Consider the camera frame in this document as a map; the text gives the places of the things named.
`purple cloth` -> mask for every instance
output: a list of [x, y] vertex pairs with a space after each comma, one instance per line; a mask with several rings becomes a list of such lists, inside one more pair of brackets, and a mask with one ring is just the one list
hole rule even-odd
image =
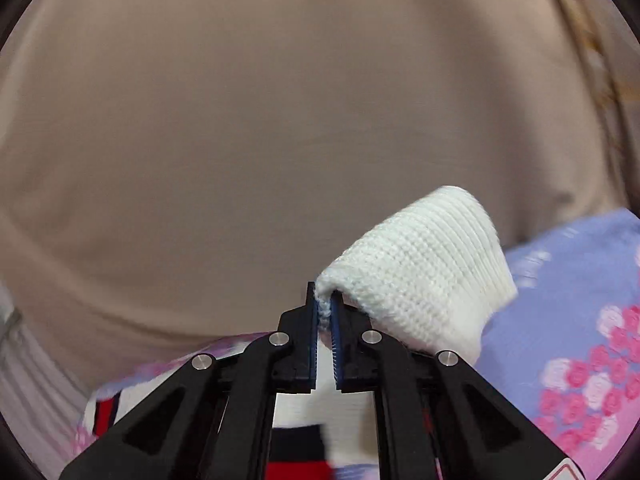
[[507, 253], [519, 295], [476, 369], [596, 479], [640, 416], [640, 220], [581, 219]]

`metal screw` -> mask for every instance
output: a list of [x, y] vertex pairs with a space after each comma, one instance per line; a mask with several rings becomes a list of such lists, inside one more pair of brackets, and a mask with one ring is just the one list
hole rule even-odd
[[274, 346], [283, 346], [289, 342], [289, 334], [284, 332], [274, 332], [269, 336], [269, 343]]
[[440, 361], [445, 366], [455, 366], [458, 364], [458, 354], [452, 352], [451, 350], [445, 350], [444, 352], [440, 352], [438, 354], [438, 361]]
[[213, 359], [210, 355], [198, 354], [191, 360], [191, 366], [196, 370], [206, 370], [213, 364]]
[[362, 340], [370, 345], [375, 345], [382, 341], [382, 334], [377, 330], [367, 330], [362, 333]]

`white knit fabric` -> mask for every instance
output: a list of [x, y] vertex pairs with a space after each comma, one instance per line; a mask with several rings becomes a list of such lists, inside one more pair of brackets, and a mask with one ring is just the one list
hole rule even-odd
[[316, 280], [324, 318], [334, 290], [411, 348], [470, 364], [487, 320], [517, 294], [491, 219], [459, 187], [411, 204], [329, 265]]

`knit texture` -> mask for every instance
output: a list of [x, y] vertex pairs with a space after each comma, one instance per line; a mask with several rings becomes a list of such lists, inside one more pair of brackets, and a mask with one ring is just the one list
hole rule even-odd
[[334, 290], [411, 348], [470, 364], [487, 320], [517, 295], [491, 219], [459, 187], [411, 204], [329, 265], [316, 280], [324, 319]]

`beige fabric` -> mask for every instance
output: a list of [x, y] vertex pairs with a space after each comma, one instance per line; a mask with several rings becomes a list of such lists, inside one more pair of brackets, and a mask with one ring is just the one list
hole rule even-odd
[[35, 0], [0, 56], [0, 276], [88, 386], [276, 326], [440, 185], [512, 245], [624, 205], [555, 0]]
[[615, 132], [613, 155], [625, 179], [630, 208], [640, 214], [640, 43], [611, 0], [579, 0], [574, 21], [593, 68], [597, 101]]

